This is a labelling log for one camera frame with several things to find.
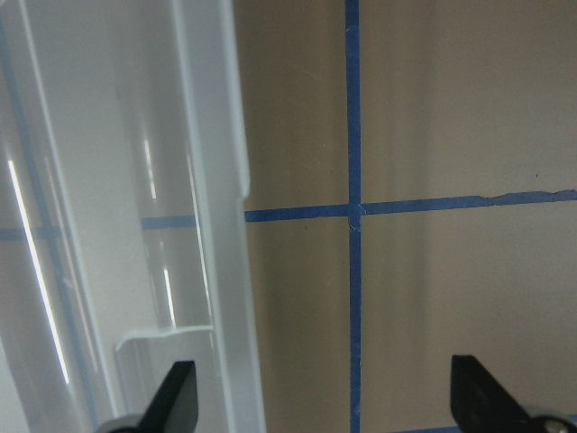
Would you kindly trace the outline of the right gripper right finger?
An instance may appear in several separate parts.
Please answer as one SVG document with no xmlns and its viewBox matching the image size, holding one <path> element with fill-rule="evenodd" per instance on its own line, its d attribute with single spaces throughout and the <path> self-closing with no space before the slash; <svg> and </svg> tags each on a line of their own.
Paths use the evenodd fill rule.
<svg viewBox="0 0 577 433">
<path fill-rule="evenodd" d="M 461 432 L 527 432 L 527 412 L 473 355 L 453 355 L 450 411 Z"/>
</svg>

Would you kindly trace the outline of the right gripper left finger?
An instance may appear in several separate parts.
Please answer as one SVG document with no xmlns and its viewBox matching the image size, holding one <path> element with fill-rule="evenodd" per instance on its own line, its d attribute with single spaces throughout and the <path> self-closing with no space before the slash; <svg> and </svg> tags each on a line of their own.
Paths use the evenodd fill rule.
<svg viewBox="0 0 577 433">
<path fill-rule="evenodd" d="M 137 424 L 138 432 L 194 432 L 199 417 L 194 361 L 174 363 Z"/>
</svg>

